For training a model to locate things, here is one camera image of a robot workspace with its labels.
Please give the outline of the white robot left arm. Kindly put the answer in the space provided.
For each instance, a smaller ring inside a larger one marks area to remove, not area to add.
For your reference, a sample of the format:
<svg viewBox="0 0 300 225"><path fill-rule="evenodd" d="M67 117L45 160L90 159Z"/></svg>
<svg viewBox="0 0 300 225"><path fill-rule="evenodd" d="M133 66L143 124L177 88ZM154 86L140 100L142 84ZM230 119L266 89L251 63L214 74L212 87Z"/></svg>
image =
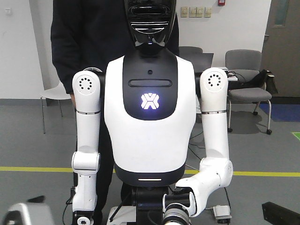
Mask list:
<svg viewBox="0 0 300 225"><path fill-rule="evenodd" d="M97 204L96 181L100 164L100 80L97 74L85 69L74 75L72 85L76 102L77 150L71 165L78 177L72 199L72 223L91 225Z"/></svg>

